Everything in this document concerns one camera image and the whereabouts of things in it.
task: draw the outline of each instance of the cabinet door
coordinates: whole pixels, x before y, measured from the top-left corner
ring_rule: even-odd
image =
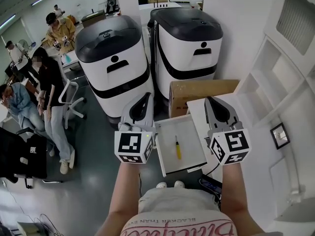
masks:
[[[274,0],[264,31],[307,76],[315,65],[315,0]]]

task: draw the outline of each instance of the white office chair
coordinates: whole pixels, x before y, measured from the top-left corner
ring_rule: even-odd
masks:
[[[59,70],[60,70],[60,73],[61,73],[61,76],[63,78],[63,84],[64,84],[64,89],[61,93],[61,95],[59,96],[59,99],[58,101],[60,103],[64,103],[66,106],[68,106],[66,108],[66,112],[64,114],[64,128],[65,129],[68,129],[68,120],[70,119],[70,115],[71,114],[75,114],[76,116],[80,117],[80,118],[86,118],[86,116],[82,113],[79,113],[78,111],[75,111],[74,108],[75,106],[83,101],[83,102],[86,102],[85,98],[81,97],[79,99],[77,99],[76,101],[73,101],[74,97],[75,97],[75,94],[77,93],[78,89],[79,89],[79,85],[76,83],[76,82],[72,82],[70,81],[64,71],[63,71],[63,64],[61,62],[61,56],[60,55],[54,55],[54,56],[51,56],[55,61],[58,62],[58,65],[59,65]],[[66,100],[63,101],[63,96],[64,94],[66,93]]]

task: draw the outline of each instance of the person in black shirt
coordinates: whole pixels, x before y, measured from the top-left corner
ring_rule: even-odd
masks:
[[[68,143],[63,129],[63,103],[59,102],[64,85],[58,62],[48,57],[43,48],[38,48],[33,55],[32,65],[39,68],[39,94],[38,111],[44,112],[45,130],[54,141],[60,156],[60,172],[66,174],[68,168],[73,168],[74,148]]]

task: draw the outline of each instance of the round black button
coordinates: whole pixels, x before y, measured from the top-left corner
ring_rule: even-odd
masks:
[[[113,63],[116,63],[118,61],[118,56],[112,56],[112,58],[110,59]]]

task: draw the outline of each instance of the person in yellow jacket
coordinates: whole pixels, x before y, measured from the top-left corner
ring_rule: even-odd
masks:
[[[74,50],[74,32],[75,26],[69,18],[57,19],[55,13],[49,13],[46,17],[46,23],[49,29],[46,33],[48,44],[54,46],[54,42],[59,42],[61,49],[60,54],[68,53]]]

